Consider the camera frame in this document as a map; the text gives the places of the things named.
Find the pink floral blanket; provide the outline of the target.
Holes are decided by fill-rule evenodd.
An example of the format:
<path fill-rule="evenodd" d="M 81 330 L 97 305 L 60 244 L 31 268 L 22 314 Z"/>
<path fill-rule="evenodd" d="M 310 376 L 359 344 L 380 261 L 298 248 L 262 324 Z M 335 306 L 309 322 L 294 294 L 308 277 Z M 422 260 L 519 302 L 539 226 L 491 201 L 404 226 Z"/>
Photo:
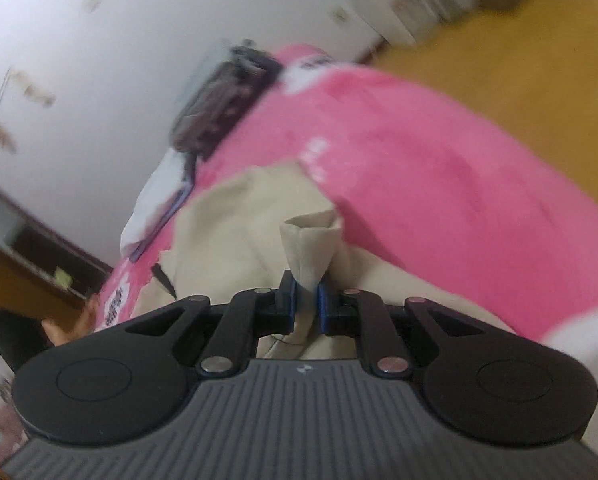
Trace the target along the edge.
<path fill-rule="evenodd" d="M 436 91 L 309 46 L 201 166 L 188 202 L 249 169 L 295 162 L 361 247 L 576 356 L 598 352 L 598 205 L 497 126 Z M 135 316 L 175 218 L 102 292 L 98 324 Z"/>

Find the beige zip hoodie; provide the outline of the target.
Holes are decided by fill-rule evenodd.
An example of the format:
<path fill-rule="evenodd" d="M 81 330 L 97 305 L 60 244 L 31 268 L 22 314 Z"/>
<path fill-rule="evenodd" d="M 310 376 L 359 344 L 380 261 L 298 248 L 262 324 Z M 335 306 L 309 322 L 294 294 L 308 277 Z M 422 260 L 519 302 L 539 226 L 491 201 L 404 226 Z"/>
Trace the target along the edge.
<path fill-rule="evenodd" d="M 387 304 L 425 297 L 497 328 L 506 326 L 478 304 L 346 243 L 343 234 L 339 211 L 298 164 L 249 169 L 192 198 L 177 214 L 172 245 L 159 258 L 174 292 L 153 278 L 140 291 L 133 314 L 193 295 L 226 304 L 242 290 L 276 287 L 289 271 L 303 295 L 293 332 L 262 338 L 260 359 L 353 356 L 352 339 L 316 330 L 316 289 L 324 276 L 341 289 L 374 292 Z"/>

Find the person left leg black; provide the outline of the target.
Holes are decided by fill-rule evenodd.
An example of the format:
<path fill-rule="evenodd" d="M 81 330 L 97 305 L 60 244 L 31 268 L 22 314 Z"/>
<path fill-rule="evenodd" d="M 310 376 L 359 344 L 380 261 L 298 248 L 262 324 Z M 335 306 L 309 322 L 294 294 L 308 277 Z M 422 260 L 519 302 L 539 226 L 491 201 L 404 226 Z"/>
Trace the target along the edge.
<path fill-rule="evenodd" d="M 0 357 L 17 373 L 38 354 L 90 335 L 95 330 L 99 305 L 99 296 L 90 296 L 70 330 L 51 318 L 36 320 L 0 309 Z"/>

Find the folded purple cloth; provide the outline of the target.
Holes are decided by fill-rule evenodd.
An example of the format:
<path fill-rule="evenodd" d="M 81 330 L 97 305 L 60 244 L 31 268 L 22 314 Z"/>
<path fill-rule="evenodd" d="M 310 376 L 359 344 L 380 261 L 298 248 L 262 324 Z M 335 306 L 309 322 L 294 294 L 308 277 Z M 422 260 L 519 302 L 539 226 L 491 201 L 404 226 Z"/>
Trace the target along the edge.
<path fill-rule="evenodd" d="M 174 195 L 171 204 L 165 208 L 165 211 L 163 211 L 160 216 L 157 217 L 157 220 L 153 223 L 148 233 L 128 256 L 131 263 L 136 263 L 136 261 L 142 257 L 142 254 L 146 252 L 150 245 L 153 244 L 153 241 L 156 239 L 162 229 L 168 224 L 174 214 L 176 214 L 177 211 L 179 211 L 179 209 L 184 205 L 189 195 L 192 194 L 193 189 L 194 185 L 191 182 L 185 182 L 180 191 L 177 191 L 177 194 Z"/>

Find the folded grey brown blankets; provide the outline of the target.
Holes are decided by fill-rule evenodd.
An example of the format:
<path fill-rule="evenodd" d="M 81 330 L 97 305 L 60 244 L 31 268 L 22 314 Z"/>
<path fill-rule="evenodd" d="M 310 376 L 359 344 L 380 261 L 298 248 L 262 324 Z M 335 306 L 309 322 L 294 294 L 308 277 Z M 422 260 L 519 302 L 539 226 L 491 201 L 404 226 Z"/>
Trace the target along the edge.
<path fill-rule="evenodd" d="M 174 119 L 171 148 L 210 158 L 282 70 L 282 63 L 249 40 L 213 52 L 195 73 L 192 95 Z"/>

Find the folded white towel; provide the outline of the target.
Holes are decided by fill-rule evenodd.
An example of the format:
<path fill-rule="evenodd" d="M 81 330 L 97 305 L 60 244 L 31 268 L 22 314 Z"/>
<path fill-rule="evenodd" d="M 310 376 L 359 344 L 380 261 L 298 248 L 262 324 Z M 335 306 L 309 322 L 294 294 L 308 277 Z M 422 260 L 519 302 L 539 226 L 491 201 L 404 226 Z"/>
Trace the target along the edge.
<path fill-rule="evenodd" d="M 195 181 L 196 162 L 186 153 L 169 148 L 140 191 L 120 238 L 120 254 L 128 258 L 165 211 L 185 182 Z"/>

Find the wall hook rack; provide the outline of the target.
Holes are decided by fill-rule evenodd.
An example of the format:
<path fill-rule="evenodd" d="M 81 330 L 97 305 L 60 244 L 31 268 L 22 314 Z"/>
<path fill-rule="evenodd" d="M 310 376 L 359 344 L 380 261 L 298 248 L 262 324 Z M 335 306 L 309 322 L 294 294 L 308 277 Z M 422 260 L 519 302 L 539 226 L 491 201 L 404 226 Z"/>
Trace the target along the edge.
<path fill-rule="evenodd" d="M 9 66 L 0 84 L 0 149 L 14 155 L 18 142 L 14 130 L 21 127 L 34 108 L 49 108 L 56 96 L 28 72 Z"/>

